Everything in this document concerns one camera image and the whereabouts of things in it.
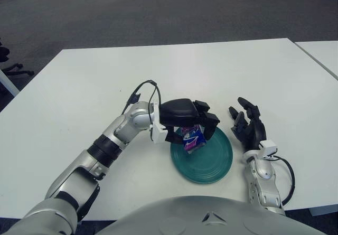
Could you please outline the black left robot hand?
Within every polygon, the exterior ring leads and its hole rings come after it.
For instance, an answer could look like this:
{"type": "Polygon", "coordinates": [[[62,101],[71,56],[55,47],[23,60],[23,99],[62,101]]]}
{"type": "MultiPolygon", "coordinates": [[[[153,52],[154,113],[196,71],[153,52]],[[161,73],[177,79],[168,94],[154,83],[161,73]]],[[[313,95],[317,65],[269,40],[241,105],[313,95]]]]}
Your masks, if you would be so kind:
{"type": "Polygon", "coordinates": [[[220,122],[215,114],[209,113],[209,105],[203,101],[188,98],[174,99],[161,105],[153,105],[151,139],[155,143],[182,144],[183,137],[174,131],[175,127],[190,128],[200,125],[203,135],[209,140],[220,122]]]}

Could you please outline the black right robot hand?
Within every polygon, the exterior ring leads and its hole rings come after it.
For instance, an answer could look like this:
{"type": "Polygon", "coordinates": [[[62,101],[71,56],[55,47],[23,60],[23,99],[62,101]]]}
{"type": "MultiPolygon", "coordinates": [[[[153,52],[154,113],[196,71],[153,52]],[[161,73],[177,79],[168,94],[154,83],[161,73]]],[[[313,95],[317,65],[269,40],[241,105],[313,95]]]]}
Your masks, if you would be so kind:
{"type": "Polygon", "coordinates": [[[233,106],[230,106],[229,113],[234,123],[231,131],[242,144],[245,152],[258,150],[260,142],[267,139],[265,125],[260,119],[259,108],[243,97],[239,97],[237,101],[246,111],[249,122],[247,122],[243,111],[237,111],[233,106]]]}

